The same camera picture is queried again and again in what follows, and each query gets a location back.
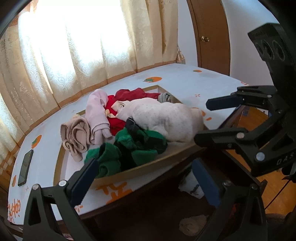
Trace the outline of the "grey white sock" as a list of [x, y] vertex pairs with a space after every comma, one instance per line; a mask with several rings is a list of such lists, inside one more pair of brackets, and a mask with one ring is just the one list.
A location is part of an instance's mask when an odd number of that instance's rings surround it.
[[192, 171], [186, 176], [179, 189], [198, 199], [204, 196], [204, 192]]

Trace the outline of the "white quilted dotted garment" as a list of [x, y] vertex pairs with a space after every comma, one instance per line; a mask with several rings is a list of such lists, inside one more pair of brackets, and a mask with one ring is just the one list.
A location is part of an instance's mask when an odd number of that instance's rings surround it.
[[204, 129], [202, 112], [182, 103], [160, 103], [153, 98], [116, 101], [111, 108], [116, 118], [132, 118], [144, 130], [155, 131], [169, 142], [191, 142]]

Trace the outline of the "beige pink dotted underwear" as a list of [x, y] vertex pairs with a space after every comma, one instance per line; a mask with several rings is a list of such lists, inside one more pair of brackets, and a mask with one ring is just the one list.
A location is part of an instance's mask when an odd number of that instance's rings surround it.
[[86, 118], [75, 114], [60, 127], [62, 145], [69, 151], [76, 162], [82, 161], [82, 154], [87, 152], [90, 143], [90, 127]]

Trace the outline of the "green underwear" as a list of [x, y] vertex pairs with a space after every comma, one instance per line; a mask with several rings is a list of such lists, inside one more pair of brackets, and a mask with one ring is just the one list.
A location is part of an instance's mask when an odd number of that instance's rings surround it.
[[103, 143], [100, 147], [89, 150], [84, 163], [96, 159], [96, 177], [103, 178], [147, 164], [167, 147], [167, 140], [162, 134], [144, 130], [133, 118], [128, 118], [125, 127], [116, 134], [114, 143]]

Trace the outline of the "light pink underwear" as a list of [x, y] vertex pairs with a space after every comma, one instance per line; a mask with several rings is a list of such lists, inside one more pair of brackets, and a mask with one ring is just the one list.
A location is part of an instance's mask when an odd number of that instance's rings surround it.
[[105, 113], [108, 95], [102, 89], [97, 89], [88, 97], [85, 118], [91, 130], [90, 142], [102, 145], [105, 140], [112, 137], [110, 124]]

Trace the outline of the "bright red underwear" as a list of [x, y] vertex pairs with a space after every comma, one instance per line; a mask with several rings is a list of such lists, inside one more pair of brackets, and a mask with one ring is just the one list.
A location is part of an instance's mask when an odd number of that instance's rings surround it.
[[113, 136], [125, 127], [125, 121], [116, 118], [117, 112], [111, 107], [115, 102], [115, 96], [109, 95], [105, 106], [105, 114], [109, 121], [110, 132]]

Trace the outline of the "tan balled sock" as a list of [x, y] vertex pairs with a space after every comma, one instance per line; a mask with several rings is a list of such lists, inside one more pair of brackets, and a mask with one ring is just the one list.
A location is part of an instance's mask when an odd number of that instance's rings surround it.
[[204, 228], [207, 223], [207, 216], [199, 215], [184, 218], [179, 223], [179, 230], [190, 237], [196, 236]]

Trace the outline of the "dark red underwear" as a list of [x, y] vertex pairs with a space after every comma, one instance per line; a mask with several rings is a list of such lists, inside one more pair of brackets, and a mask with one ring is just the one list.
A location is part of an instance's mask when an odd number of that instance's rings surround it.
[[167, 92], [148, 93], [143, 91], [141, 88], [137, 88], [134, 90], [121, 89], [121, 90], [118, 90], [114, 96], [114, 99], [119, 101], [132, 101], [135, 99], [142, 99], [142, 98], [153, 98], [160, 103], [172, 102], [171, 95]]

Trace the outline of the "shallow cardboard box tray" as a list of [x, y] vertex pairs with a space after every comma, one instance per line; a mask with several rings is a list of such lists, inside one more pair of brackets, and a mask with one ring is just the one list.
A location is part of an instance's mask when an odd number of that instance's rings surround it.
[[143, 166], [164, 153], [170, 143], [190, 143], [203, 130], [203, 115], [182, 103], [160, 102], [160, 93], [141, 89], [107, 95], [97, 89], [85, 114], [60, 127], [62, 145], [74, 161], [95, 160], [97, 178]]

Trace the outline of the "black smartphone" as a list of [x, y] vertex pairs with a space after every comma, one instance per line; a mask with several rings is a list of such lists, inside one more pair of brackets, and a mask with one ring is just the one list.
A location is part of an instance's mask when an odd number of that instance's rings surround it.
[[34, 150], [31, 149], [23, 157], [23, 162], [22, 162], [19, 177], [18, 177], [18, 186], [24, 185], [27, 181], [28, 171], [29, 171], [33, 153], [34, 153]]

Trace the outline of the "brass door knob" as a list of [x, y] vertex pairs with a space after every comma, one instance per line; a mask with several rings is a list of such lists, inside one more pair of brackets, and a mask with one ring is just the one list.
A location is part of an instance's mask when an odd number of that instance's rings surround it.
[[201, 37], [201, 41], [203, 41], [203, 42], [209, 42], [210, 39], [208, 37], [202, 36]]

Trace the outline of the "brown wooden door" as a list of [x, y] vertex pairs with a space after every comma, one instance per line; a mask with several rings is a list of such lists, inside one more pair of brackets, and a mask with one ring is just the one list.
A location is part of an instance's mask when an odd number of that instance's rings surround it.
[[[230, 40], [221, 0], [187, 1], [195, 35], [198, 67], [230, 75]], [[209, 42], [201, 41], [205, 36]]]

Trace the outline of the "orange cream patterned curtain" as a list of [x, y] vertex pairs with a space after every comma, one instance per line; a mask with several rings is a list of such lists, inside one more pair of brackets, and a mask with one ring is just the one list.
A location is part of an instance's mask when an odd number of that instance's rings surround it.
[[87, 92], [175, 61], [177, 1], [22, 1], [1, 35], [1, 161]]

